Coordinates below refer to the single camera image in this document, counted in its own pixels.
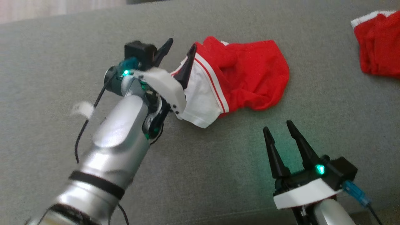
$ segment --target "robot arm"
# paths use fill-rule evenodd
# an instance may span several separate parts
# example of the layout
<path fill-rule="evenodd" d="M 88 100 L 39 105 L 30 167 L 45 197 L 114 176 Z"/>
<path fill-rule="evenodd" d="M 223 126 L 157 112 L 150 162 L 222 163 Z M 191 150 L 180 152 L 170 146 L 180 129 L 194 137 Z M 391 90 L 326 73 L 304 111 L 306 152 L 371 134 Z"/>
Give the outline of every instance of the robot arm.
<path fill-rule="evenodd" d="M 130 186 L 171 107 L 186 107 L 184 88 L 189 80 L 196 46 L 189 63 L 176 80 L 157 68 L 172 45 L 169 39 L 157 50 L 134 41 L 125 45 L 125 60 L 105 75 L 108 91 L 124 98 L 114 107 L 93 135 L 91 151 L 71 173 L 65 190 L 29 225 L 107 225 Z"/>
<path fill-rule="evenodd" d="M 292 209 L 299 225 L 355 225 L 335 200 L 346 181 L 353 181 L 357 168 L 344 157 L 331 160 L 318 157 L 292 121 L 287 121 L 303 160 L 304 170 L 291 173 L 284 165 L 268 127 L 264 138 L 272 177 L 275 179 L 274 202 L 278 209 Z"/>

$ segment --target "white tag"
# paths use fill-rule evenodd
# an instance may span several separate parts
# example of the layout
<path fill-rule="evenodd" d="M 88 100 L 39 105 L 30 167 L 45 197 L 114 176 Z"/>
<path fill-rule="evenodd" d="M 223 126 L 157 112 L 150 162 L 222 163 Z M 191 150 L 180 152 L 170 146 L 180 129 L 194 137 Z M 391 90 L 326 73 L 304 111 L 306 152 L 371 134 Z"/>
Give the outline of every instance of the white tag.
<path fill-rule="evenodd" d="M 86 119 L 90 119 L 94 112 L 94 107 L 88 102 L 79 102 L 74 104 L 71 111 L 71 116 L 75 114 L 84 115 Z"/>
<path fill-rule="evenodd" d="M 226 41 L 221 41 L 221 43 L 223 43 L 225 46 L 227 46 L 229 43 Z"/>

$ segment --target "black cable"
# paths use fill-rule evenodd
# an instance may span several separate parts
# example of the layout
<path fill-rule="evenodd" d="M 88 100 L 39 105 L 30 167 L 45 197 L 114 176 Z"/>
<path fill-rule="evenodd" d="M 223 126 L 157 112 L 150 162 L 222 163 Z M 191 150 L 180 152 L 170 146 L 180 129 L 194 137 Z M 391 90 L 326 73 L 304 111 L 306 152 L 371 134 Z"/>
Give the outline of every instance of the black cable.
<path fill-rule="evenodd" d="M 154 143 L 160 138 L 160 136 L 162 135 L 162 131 L 163 131 L 163 130 L 164 130 L 164 123 L 161 125 L 160 133 L 158 134 L 158 136 L 156 137 L 156 139 L 150 143 L 150 145 L 154 144 Z"/>
<path fill-rule="evenodd" d="M 113 78 L 114 78 L 114 76 L 110 77 L 110 79 L 104 84 L 104 86 L 103 86 L 103 88 L 101 89 L 99 95 L 97 96 L 96 101 L 95 101 L 94 104 L 93 104 L 93 109 L 96 109 L 97 105 L 98 105 L 99 102 L 100 102 L 101 97 L 102 97 L 103 94 L 104 94 L 104 91 L 106 91 L 107 85 L 111 82 L 111 80 L 112 80 Z M 89 119 L 87 119 L 87 120 L 85 121 L 85 123 L 83 124 L 83 126 L 82 126 L 82 128 L 81 128 L 81 130 L 80 130 L 80 132 L 79 132 L 79 134 L 78 134 L 78 137 L 76 138 L 76 142 L 75 142 L 75 159 L 76 159 L 76 163 L 77 163 L 77 164 L 79 164 L 79 156 L 78 156 L 78 145 L 79 145 L 79 141 L 80 141 L 80 138 L 82 137 L 82 134 L 83 134 L 83 132 L 85 131 L 85 128 L 86 128 L 86 126 L 88 125 L 88 123 L 89 123 Z M 126 212 L 125 212 L 124 208 L 123 208 L 119 203 L 118 203 L 118 207 L 120 208 L 120 210 L 122 211 L 122 214 L 124 215 L 126 225 L 129 225 L 128 216 L 126 215 Z"/>
<path fill-rule="evenodd" d="M 120 208 L 122 214 L 124 215 L 126 225 L 129 225 L 128 216 L 126 215 L 124 208 L 119 203 L 118 203 L 118 207 Z"/>
<path fill-rule="evenodd" d="M 103 94 L 104 94 L 104 91 L 105 91 L 106 88 L 107 88 L 107 85 L 111 82 L 111 80 L 114 78 L 114 76 L 110 77 L 110 79 L 104 84 L 104 86 L 103 86 L 103 88 L 101 89 L 99 95 L 97 96 L 96 101 L 95 101 L 94 104 L 93 104 L 93 109 L 96 109 L 97 105 L 98 105 L 99 102 L 100 102 L 101 97 L 102 97 Z M 80 132 L 79 132 L 79 134 L 78 134 L 78 137 L 76 138 L 76 142 L 75 142 L 75 159 L 76 159 L 76 163 L 79 163 L 78 144 L 79 144 L 80 138 L 82 137 L 82 134 L 83 134 L 83 132 L 85 131 L 86 126 L 88 125 L 88 123 L 89 123 L 89 119 L 87 119 L 87 120 L 85 121 L 85 123 L 83 124 L 83 126 L 82 126 L 82 128 L 81 128 L 81 130 L 80 130 Z"/>
<path fill-rule="evenodd" d="M 380 221 L 380 219 L 378 218 L 378 215 L 375 213 L 375 211 L 373 210 L 371 204 L 367 205 L 367 208 L 371 211 L 372 215 L 375 217 L 376 221 L 379 223 L 379 225 L 383 225 L 382 222 Z"/>

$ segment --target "green led light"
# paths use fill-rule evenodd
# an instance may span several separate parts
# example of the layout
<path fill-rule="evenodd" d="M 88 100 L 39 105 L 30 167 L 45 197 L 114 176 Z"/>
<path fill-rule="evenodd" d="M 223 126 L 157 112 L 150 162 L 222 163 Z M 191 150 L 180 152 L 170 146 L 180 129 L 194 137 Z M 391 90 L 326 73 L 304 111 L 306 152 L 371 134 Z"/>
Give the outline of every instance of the green led light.
<path fill-rule="evenodd" d="M 317 173 L 321 175 L 325 173 L 325 167 L 323 165 L 316 165 L 315 169 L 317 170 Z"/>

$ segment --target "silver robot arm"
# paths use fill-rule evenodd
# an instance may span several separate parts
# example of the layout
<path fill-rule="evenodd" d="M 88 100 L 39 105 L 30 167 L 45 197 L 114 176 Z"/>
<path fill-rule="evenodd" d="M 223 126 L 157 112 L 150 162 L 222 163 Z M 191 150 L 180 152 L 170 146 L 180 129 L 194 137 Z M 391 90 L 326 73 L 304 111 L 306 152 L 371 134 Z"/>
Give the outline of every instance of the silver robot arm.
<path fill-rule="evenodd" d="M 167 113 L 172 108 L 179 113 L 186 107 L 184 89 L 196 46 L 192 46 L 188 52 L 189 62 L 174 78 L 157 68 L 171 45 L 169 39 L 153 53 L 152 45 L 138 41 L 125 45 L 125 60 L 111 67 L 105 75 L 107 90 L 124 98 L 94 133 L 91 150 L 83 155 L 84 160 L 71 173 L 64 191 L 26 224 L 110 223 L 114 209 L 150 147 L 149 141 L 158 135 Z"/>

